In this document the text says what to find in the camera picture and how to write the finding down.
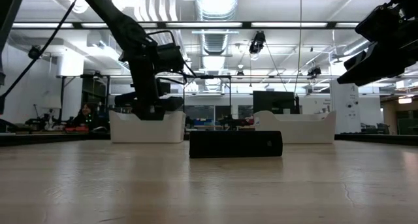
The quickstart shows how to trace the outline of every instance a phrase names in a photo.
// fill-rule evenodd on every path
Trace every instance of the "table surface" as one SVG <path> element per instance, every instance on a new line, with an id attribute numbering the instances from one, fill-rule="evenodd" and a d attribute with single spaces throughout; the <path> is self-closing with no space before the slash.
<path id="1" fill-rule="evenodd" d="M 338 141 L 189 159 L 188 143 L 0 148 L 0 223 L 417 223 L 418 148 Z"/>

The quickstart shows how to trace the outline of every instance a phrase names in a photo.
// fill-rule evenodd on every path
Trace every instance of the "black box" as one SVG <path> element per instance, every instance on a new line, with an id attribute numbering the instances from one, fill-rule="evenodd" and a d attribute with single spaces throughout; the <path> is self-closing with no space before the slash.
<path id="1" fill-rule="evenodd" d="M 279 131 L 192 131 L 190 158 L 281 156 Z"/>

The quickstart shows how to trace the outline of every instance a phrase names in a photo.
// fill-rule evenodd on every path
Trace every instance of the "person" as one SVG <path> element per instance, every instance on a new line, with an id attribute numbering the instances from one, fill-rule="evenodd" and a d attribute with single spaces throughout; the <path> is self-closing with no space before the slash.
<path id="1" fill-rule="evenodd" d="M 94 104 L 86 103 L 78 112 L 77 117 L 71 122 L 71 126 L 88 126 L 89 129 L 94 129 L 97 124 L 97 113 Z"/>

